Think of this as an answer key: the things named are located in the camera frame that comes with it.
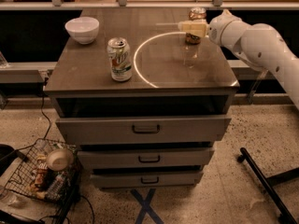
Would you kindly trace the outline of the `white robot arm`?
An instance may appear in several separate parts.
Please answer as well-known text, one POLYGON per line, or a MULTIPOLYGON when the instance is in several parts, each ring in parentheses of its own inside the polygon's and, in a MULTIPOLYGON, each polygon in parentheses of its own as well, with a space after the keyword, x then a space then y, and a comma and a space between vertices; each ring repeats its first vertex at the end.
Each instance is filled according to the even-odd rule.
POLYGON ((275 28, 265 23, 250 25, 228 9, 210 23, 180 21, 176 26, 181 32, 208 37, 253 70, 269 71, 299 109, 299 59, 275 28))

